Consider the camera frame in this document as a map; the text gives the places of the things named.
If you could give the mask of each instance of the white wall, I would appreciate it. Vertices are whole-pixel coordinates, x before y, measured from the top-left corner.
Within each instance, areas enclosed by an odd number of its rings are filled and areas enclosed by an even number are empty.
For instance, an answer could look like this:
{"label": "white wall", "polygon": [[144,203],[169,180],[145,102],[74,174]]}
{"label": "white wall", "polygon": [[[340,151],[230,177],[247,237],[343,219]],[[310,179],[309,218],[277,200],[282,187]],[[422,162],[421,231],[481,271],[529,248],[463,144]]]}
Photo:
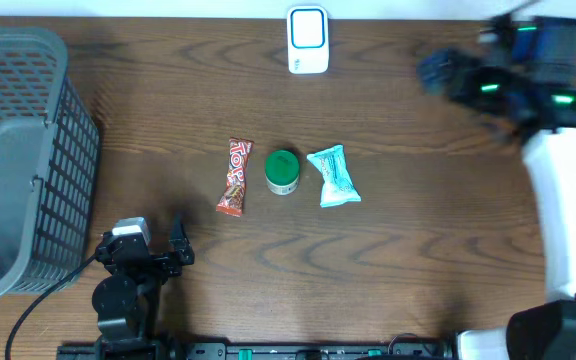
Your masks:
{"label": "white wall", "polygon": [[[0,15],[283,18],[321,5],[332,19],[465,19],[497,15],[523,0],[0,0]],[[576,0],[542,0],[522,15],[576,17]]]}

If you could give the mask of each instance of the table surface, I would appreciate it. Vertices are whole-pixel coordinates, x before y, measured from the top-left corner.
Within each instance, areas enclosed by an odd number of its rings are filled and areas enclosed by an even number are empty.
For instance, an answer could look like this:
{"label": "table surface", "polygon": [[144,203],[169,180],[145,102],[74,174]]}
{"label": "table surface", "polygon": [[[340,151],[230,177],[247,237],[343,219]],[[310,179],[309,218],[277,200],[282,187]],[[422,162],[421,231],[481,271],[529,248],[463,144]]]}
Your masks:
{"label": "table surface", "polygon": [[[387,341],[504,325],[544,300],[533,193],[518,147],[423,95],[433,49],[475,49],[479,23],[331,21],[325,74],[295,76],[278,20],[0,18],[64,38],[69,74],[103,128],[88,254],[118,219],[145,216],[166,248],[179,212],[196,263],[162,291],[160,325],[183,339]],[[215,212],[228,138],[255,141],[241,218]],[[344,144],[361,203],[322,209],[305,155]],[[301,184],[265,184],[292,149]],[[94,341],[93,264],[27,319],[15,359]],[[0,356],[33,296],[0,299]]]}

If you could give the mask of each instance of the red snack wrapper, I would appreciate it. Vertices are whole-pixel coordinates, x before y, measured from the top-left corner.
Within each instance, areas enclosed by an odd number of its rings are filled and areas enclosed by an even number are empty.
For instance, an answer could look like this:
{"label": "red snack wrapper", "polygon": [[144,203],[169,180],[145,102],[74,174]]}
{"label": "red snack wrapper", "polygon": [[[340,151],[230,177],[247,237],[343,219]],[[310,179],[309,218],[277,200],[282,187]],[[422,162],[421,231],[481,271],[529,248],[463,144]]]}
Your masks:
{"label": "red snack wrapper", "polygon": [[230,138],[230,165],[228,183],[224,196],[217,204],[217,211],[232,216],[241,216],[246,193],[246,165],[253,142],[244,139]]}

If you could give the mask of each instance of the small round container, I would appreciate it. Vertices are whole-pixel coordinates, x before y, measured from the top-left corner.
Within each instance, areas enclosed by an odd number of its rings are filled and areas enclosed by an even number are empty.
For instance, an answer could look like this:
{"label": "small round container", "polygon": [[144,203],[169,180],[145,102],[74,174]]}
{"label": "small round container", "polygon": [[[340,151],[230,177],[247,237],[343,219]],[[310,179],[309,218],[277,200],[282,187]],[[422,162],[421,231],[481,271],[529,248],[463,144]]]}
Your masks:
{"label": "small round container", "polygon": [[266,184],[277,195],[288,195],[299,186],[299,160],[286,150],[278,150],[266,159]]}

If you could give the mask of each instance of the white rectangular gadget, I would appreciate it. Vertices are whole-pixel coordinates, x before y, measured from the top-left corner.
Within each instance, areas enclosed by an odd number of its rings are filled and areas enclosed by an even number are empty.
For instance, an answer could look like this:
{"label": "white rectangular gadget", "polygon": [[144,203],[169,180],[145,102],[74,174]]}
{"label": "white rectangular gadget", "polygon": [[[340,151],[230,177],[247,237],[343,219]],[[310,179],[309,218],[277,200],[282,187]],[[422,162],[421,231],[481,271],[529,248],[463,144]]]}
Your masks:
{"label": "white rectangular gadget", "polygon": [[296,6],[288,11],[288,69],[317,74],[328,69],[328,13],[321,6]]}

